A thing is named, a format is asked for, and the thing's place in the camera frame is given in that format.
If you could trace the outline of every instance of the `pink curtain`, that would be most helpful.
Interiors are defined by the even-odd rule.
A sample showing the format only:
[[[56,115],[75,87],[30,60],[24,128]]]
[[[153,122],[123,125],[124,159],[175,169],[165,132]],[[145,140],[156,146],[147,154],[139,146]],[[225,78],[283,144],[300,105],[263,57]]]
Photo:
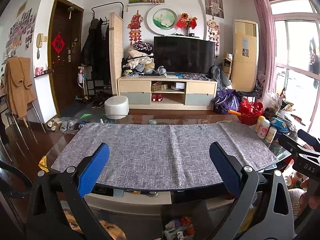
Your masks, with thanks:
[[[264,71],[266,90],[276,92],[276,30],[269,0],[254,0],[259,22],[259,60],[258,71]]]

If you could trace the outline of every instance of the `red basket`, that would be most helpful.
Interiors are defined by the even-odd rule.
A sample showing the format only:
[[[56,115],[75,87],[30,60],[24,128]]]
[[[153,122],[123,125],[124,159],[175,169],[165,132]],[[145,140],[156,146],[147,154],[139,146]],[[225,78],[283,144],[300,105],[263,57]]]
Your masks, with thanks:
[[[254,125],[257,123],[259,116],[263,114],[263,105],[260,102],[250,103],[245,98],[244,102],[241,102],[238,112],[241,113],[238,116],[241,123]]]
[[[241,123],[244,123],[246,125],[254,125],[257,123],[259,116],[256,116],[253,113],[251,114],[242,114],[238,116],[238,119]]]

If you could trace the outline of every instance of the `tv cabinet drawer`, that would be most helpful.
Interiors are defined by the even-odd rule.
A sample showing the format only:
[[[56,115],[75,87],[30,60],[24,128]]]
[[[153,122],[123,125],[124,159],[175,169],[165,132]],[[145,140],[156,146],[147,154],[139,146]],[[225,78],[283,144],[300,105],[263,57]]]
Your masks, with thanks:
[[[120,81],[120,93],[128,92],[151,92],[151,81],[139,80],[139,81]]]
[[[215,95],[216,83],[215,82],[209,82],[209,83],[187,82],[186,93]]]
[[[186,94],[186,106],[209,106],[215,95]]]
[[[151,93],[131,92],[131,93],[121,93],[121,96],[125,96],[128,98],[129,105],[150,105],[151,104]]]

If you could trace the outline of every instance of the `purple bag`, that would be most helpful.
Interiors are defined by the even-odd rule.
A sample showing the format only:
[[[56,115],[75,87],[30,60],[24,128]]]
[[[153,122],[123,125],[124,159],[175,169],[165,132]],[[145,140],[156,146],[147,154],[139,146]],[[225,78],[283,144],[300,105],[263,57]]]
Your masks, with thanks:
[[[237,111],[240,104],[236,94],[234,89],[227,89],[226,92],[217,91],[217,96],[213,100],[215,112],[229,114],[228,110],[230,109]]]

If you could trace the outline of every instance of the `gray table runner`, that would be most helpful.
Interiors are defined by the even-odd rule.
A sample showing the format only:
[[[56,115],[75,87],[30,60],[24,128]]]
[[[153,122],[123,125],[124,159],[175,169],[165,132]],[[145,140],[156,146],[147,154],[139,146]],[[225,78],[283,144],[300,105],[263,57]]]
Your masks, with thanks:
[[[77,166],[105,142],[110,158],[97,183],[132,189],[174,190],[222,182],[209,157],[218,141],[225,152],[256,171],[276,162],[273,153],[246,125],[220,122],[194,125],[86,124],[52,168]]]

